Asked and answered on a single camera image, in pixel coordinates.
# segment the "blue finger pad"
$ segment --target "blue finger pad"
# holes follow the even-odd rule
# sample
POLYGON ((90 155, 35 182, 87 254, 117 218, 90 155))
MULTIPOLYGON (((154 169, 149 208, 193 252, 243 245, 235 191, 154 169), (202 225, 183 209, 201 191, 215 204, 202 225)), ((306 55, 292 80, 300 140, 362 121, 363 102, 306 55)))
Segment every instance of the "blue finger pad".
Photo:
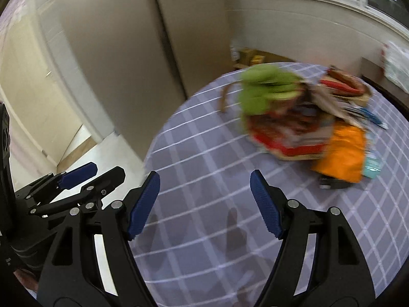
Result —
POLYGON ((279 238, 283 233, 281 216, 256 171, 250 176, 250 189, 269 232, 279 238))
POLYGON ((132 239, 142 232, 160 190, 160 177, 154 173, 130 213, 128 234, 132 239))
POLYGON ((98 168, 94 163, 85 164, 71 172, 63 175, 59 182, 59 187, 61 189, 71 189, 78 186, 80 183, 91 179, 98 172, 98 168))

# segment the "brown box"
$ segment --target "brown box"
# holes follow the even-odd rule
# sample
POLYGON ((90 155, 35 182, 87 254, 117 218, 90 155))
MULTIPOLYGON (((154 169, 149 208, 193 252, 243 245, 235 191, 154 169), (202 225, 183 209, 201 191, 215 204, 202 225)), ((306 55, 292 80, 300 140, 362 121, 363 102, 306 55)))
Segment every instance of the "brown box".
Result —
POLYGON ((257 49, 253 48, 243 48, 239 50, 240 53, 240 59, 237 64, 234 65, 236 69, 244 69, 249 67, 250 61, 252 58, 256 55, 261 55, 264 56, 264 63, 272 63, 272 62, 296 62, 293 59, 289 59, 285 56, 265 52, 265 51, 259 51, 257 49))

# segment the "doorway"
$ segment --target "doorway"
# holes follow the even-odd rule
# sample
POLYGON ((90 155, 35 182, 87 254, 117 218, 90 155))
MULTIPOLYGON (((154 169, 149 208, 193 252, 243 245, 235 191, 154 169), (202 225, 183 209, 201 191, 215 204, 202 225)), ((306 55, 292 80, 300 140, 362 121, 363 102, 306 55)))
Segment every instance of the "doorway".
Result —
POLYGON ((67 169, 96 142, 54 77, 27 0, 11 0, 0 18, 0 100, 10 115, 14 187, 67 169))

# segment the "lavender tablecloth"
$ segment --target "lavender tablecloth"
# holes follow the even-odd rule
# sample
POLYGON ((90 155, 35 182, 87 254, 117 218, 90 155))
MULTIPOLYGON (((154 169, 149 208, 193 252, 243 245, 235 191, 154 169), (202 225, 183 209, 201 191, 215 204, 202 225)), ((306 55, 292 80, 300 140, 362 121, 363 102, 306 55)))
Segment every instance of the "lavender tablecloth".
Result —
MULTIPOLYGON (((317 82, 325 67, 278 63, 317 82)), ((361 245, 379 295, 409 253, 409 123, 373 91, 369 108, 389 125, 373 125, 384 166, 375 180, 347 190, 321 190, 309 162, 284 162, 262 153, 240 130, 240 87, 218 112, 224 75, 191 97, 164 125, 145 160, 160 174, 161 192, 132 252, 159 306, 253 306, 281 242, 269 233, 249 189, 259 169, 270 185, 308 208, 339 207, 361 245)), ((309 240, 297 292, 306 288, 314 238, 309 240)))

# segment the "wooden floor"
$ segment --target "wooden floor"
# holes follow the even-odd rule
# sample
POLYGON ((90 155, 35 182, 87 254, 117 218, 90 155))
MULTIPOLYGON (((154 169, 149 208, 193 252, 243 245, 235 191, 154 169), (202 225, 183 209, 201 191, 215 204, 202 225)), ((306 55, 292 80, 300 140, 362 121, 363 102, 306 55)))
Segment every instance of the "wooden floor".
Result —
POLYGON ((73 150, 68 156, 66 156, 57 166, 57 173, 66 171, 68 167, 74 164, 78 159, 80 159, 84 154, 91 150, 97 142, 93 140, 92 137, 87 138, 82 142, 75 150, 73 150))

